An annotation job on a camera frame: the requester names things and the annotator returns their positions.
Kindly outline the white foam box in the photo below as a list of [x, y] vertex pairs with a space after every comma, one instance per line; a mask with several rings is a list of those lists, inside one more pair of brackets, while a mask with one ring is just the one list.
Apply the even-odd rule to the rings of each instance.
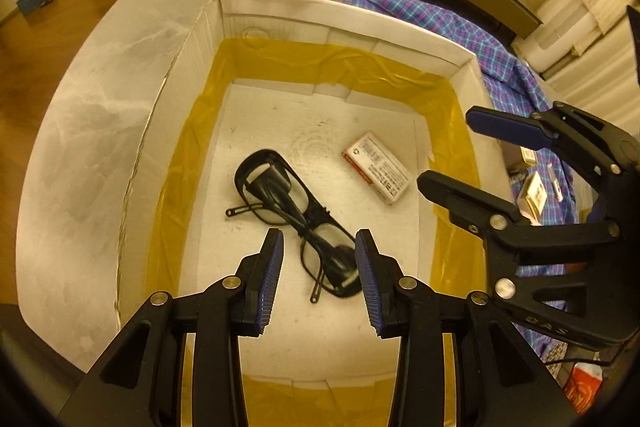
[[[233, 177], [269, 148], [331, 216], [369, 229], [383, 254], [434, 291], [486, 291], [482, 241], [419, 193], [427, 169], [510, 199], [500, 146], [464, 113], [491, 106], [477, 56], [419, 26], [329, 0], [210, 0], [157, 93], [122, 207], [116, 310], [131, 319], [155, 291], [204, 291], [258, 251], [268, 225]], [[372, 132], [409, 171], [386, 202], [344, 159]], [[386, 426], [399, 340], [375, 335], [361, 294], [312, 283], [283, 227], [270, 324], [240, 340], [251, 426]]]

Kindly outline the small yellow white box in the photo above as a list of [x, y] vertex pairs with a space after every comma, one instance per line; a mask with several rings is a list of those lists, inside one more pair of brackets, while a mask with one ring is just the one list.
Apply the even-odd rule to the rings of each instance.
[[522, 216], [533, 225], [541, 225], [548, 194], [537, 171], [531, 173], [524, 181], [516, 205]]

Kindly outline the blue plaid cloth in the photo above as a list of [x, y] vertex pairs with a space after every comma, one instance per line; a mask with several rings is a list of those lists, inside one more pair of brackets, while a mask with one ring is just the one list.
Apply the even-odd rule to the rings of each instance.
[[[349, 5], [387, 15], [444, 37], [476, 55], [491, 105], [500, 112], [528, 116], [551, 108], [538, 76], [510, 53], [488, 31], [454, 11], [421, 0], [341, 0]], [[539, 174], [548, 197], [543, 225], [578, 222], [572, 169], [551, 150], [537, 153]]]

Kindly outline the orange snack packet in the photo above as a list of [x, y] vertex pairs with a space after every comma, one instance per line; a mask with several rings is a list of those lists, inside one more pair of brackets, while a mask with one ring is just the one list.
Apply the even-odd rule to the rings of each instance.
[[564, 395], [578, 415], [585, 414], [596, 401], [603, 381], [600, 365], [576, 363], [564, 385]]

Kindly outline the white curtain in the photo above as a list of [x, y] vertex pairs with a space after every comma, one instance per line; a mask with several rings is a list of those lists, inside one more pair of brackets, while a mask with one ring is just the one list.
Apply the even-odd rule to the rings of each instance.
[[639, 0], [580, 0], [596, 28], [572, 47], [574, 60], [553, 75], [558, 99], [639, 134], [636, 51], [627, 16]]

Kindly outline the red white small box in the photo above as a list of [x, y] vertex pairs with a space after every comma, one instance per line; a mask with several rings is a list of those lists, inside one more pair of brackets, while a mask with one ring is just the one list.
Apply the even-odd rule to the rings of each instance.
[[346, 147], [342, 157], [387, 205], [394, 205], [412, 180], [404, 164], [371, 131]]

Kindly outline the black safety glasses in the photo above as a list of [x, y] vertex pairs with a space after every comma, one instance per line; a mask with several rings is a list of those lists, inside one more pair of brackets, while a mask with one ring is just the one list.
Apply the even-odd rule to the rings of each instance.
[[245, 158], [234, 175], [243, 204], [226, 210], [233, 218], [253, 213], [270, 227], [290, 227], [300, 240], [299, 260], [314, 281], [310, 301], [323, 293], [350, 298], [361, 291], [355, 237], [314, 197], [291, 165], [274, 150]]

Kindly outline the white air conditioner unit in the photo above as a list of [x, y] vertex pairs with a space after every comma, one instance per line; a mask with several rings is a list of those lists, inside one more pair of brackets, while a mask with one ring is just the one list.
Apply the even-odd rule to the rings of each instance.
[[582, 0], [547, 0], [537, 16], [541, 24], [528, 37], [516, 37], [512, 42], [515, 55], [536, 72], [545, 72], [580, 39], [598, 29]]

